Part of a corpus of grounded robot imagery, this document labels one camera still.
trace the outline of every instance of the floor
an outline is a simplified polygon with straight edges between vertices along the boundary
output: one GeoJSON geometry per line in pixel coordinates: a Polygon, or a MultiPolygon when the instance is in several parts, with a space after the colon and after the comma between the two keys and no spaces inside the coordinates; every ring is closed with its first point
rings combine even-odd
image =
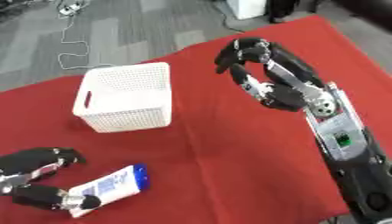
{"type": "MultiPolygon", "coordinates": [[[[286,18],[307,15],[303,0],[286,18]]],[[[101,64],[129,65],[176,52],[186,46],[233,34],[222,24],[241,30],[268,25],[265,17],[236,20],[225,2],[210,0],[90,0],[70,21],[59,18],[56,3],[38,3],[23,14],[0,24],[0,91],[69,74],[84,74],[101,64]],[[62,31],[66,30],[63,41],[62,31]]],[[[385,71],[392,72],[392,34],[326,1],[319,15],[328,18],[385,71]]],[[[353,223],[350,217],[341,223],[353,223]]]]}

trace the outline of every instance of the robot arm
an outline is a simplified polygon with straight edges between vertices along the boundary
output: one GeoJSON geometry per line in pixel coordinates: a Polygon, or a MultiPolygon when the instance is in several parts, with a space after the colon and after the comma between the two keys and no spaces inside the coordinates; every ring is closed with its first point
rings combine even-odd
{"type": "Polygon", "coordinates": [[[278,43],[238,38],[215,60],[216,72],[230,70],[236,84],[272,109],[302,109],[342,198],[360,224],[392,223],[391,166],[346,94],[323,83],[316,72],[278,43]],[[245,69],[261,63],[271,82],[245,69]]]}
{"type": "Polygon", "coordinates": [[[54,186],[35,185],[59,168],[86,159],[76,150],[67,148],[34,148],[0,157],[0,194],[11,196],[14,203],[49,210],[74,207],[98,207],[100,200],[92,195],[72,196],[54,186]]]}

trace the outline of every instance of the red cloth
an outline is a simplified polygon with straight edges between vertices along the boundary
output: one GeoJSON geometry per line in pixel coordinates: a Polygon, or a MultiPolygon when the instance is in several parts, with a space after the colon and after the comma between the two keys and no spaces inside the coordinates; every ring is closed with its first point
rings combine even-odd
{"type": "MultiPolygon", "coordinates": [[[[336,81],[391,155],[392,82],[324,19],[308,17],[241,36],[282,43],[336,81]]],[[[0,94],[0,152],[70,146],[87,165],[73,165],[42,184],[68,188],[126,165],[148,165],[151,188],[73,220],[0,198],[0,223],[298,223],[347,212],[302,113],[267,109],[214,56],[231,36],[155,59],[171,65],[173,119],[168,128],[98,134],[73,116],[81,76],[0,94]]],[[[260,65],[249,65],[261,80],[260,65]]]]}

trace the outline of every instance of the white cable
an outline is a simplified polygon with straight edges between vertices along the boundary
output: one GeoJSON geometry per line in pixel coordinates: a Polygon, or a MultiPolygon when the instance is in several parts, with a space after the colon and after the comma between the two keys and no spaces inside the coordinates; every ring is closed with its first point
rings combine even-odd
{"type": "MultiPolygon", "coordinates": [[[[86,8],[88,5],[89,5],[89,3],[87,3],[86,5],[81,7],[80,9],[82,10],[83,8],[86,8]]],[[[60,43],[62,45],[71,45],[71,44],[79,45],[79,44],[83,44],[86,47],[86,52],[83,53],[83,54],[60,53],[59,55],[57,55],[57,61],[59,62],[59,66],[61,67],[61,69],[63,69],[63,70],[74,70],[74,69],[78,69],[78,68],[92,69],[92,68],[96,68],[96,67],[115,67],[116,66],[116,65],[112,65],[112,64],[100,64],[100,65],[97,65],[97,66],[70,66],[70,67],[65,67],[63,62],[62,62],[62,57],[63,56],[87,57],[90,54],[90,45],[85,40],[66,41],[66,33],[74,25],[76,14],[73,14],[72,16],[69,16],[69,17],[61,17],[60,14],[59,14],[59,19],[62,19],[62,18],[69,18],[70,22],[68,23],[68,26],[61,33],[61,42],[60,43]]]]}

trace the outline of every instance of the white plastic basket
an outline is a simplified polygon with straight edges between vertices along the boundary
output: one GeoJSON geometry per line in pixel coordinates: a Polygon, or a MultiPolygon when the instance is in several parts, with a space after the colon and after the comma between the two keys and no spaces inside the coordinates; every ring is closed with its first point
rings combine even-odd
{"type": "Polygon", "coordinates": [[[96,68],[86,73],[73,114],[97,132],[145,130],[172,121],[167,63],[96,68]]]}

